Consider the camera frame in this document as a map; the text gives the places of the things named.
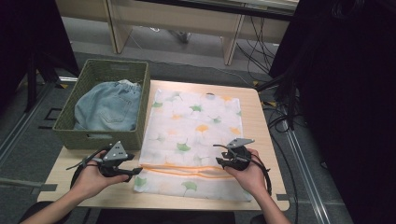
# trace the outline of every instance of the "woven basket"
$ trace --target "woven basket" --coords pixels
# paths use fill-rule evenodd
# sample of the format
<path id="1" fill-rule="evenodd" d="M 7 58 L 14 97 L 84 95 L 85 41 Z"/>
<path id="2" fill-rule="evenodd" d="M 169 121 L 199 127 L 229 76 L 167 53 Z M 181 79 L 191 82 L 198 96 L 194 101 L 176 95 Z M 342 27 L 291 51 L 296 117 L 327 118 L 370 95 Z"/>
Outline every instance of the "woven basket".
<path id="1" fill-rule="evenodd" d="M 99 83 L 122 79 L 128 79 L 142 86 L 136 128 L 132 131 L 74 130 L 76 122 L 74 109 L 79 98 Z M 149 65 L 147 63 L 87 60 L 78 82 L 52 130 L 55 131 L 68 149 L 99 149 L 121 141 L 126 150 L 140 150 L 145 129 L 149 84 Z"/>

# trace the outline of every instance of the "folded blue jeans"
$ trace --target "folded blue jeans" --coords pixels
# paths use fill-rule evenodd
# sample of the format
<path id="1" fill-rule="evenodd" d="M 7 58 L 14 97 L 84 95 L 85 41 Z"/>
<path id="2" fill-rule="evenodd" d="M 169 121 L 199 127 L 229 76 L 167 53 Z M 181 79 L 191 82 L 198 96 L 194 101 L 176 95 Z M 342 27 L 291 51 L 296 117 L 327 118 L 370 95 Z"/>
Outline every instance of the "folded blue jeans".
<path id="1" fill-rule="evenodd" d="M 75 129 L 131 131 L 136 128 L 141 87 L 126 80 L 103 82 L 75 106 Z"/>

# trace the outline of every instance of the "person's right hand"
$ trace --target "person's right hand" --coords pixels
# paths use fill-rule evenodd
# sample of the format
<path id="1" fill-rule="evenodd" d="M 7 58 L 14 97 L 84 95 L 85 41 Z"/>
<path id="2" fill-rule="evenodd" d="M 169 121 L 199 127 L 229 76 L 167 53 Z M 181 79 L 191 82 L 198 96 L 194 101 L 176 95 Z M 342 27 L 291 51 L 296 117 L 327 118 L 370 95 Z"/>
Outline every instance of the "person's right hand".
<path id="1" fill-rule="evenodd" d="M 247 150 L 251 154 L 259 157 L 259 152 L 257 150 L 251 148 L 248 148 Z M 251 159 L 260 163 L 259 160 L 253 155 Z M 243 171 L 235 170 L 234 168 L 229 166 L 226 166 L 224 170 L 228 174 L 233 175 L 238 183 L 241 185 L 241 187 L 249 192 L 251 195 L 255 196 L 257 194 L 263 193 L 264 191 L 266 192 L 265 177 L 262 173 L 262 169 L 253 162 L 251 162 L 248 167 Z"/>

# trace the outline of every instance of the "handheld controller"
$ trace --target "handheld controller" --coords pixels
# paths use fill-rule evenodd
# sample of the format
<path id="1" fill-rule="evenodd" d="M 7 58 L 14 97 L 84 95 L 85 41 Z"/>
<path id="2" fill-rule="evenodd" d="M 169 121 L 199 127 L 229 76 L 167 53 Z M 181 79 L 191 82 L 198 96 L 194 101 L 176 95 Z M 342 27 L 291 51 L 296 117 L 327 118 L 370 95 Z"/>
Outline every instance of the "handheld controller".
<path id="1" fill-rule="evenodd" d="M 255 156 L 259 162 L 254 161 L 251 158 L 252 154 L 245 147 L 246 144 L 253 143 L 253 142 L 254 142 L 253 139 L 235 138 L 227 146 L 213 145 L 213 147 L 224 147 L 227 149 L 226 152 L 221 152 L 221 155 L 225 160 L 222 158 L 216 158 L 216 160 L 217 160 L 218 164 L 220 164 L 222 166 L 223 169 L 226 166 L 230 166 L 238 171 L 245 170 L 246 168 L 248 168 L 249 164 L 251 162 L 253 162 L 257 166 L 259 166 L 260 169 L 262 169 L 262 173 L 264 174 L 265 181 L 267 184 L 267 191 L 271 195 L 272 194 L 272 185 L 271 185 L 270 176 L 268 175 L 269 170 L 267 170 L 265 168 L 264 163 L 262 163 L 260 158 L 258 158 L 255 155 L 253 155 L 253 156 Z"/>
<path id="2" fill-rule="evenodd" d="M 96 158 L 95 156 L 103 150 L 106 150 L 107 153 L 103 155 L 101 158 Z M 70 188 L 73 187 L 82 169 L 87 167 L 88 161 L 96 161 L 98 169 L 103 176 L 112 177 L 116 175 L 128 175 L 129 178 L 124 182 L 129 182 L 132 176 L 138 175 L 143 168 L 134 168 L 132 171 L 129 171 L 129 170 L 122 170 L 119 168 L 119 166 L 124 161 L 131 161 L 133 158 L 134 158 L 134 154 L 126 153 L 120 141 L 117 142 L 114 146 L 110 144 L 109 147 L 107 148 L 99 149 L 93 154 L 91 154 L 91 156 L 88 156 L 87 158 L 83 159 L 78 164 L 66 169 L 66 170 L 70 170 L 72 168 L 78 167 L 73 175 Z"/>

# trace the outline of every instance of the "floral patterned cloth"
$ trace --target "floral patterned cloth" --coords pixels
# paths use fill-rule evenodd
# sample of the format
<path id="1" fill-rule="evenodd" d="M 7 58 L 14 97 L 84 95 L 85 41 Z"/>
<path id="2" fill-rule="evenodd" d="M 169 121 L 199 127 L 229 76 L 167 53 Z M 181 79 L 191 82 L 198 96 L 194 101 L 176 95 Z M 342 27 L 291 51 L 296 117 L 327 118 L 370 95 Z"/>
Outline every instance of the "floral patterned cloth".
<path id="1" fill-rule="evenodd" d="M 181 197 L 250 201 L 216 161 L 242 137 L 239 99 L 211 93 L 157 90 L 136 177 L 138 192 Z"/>

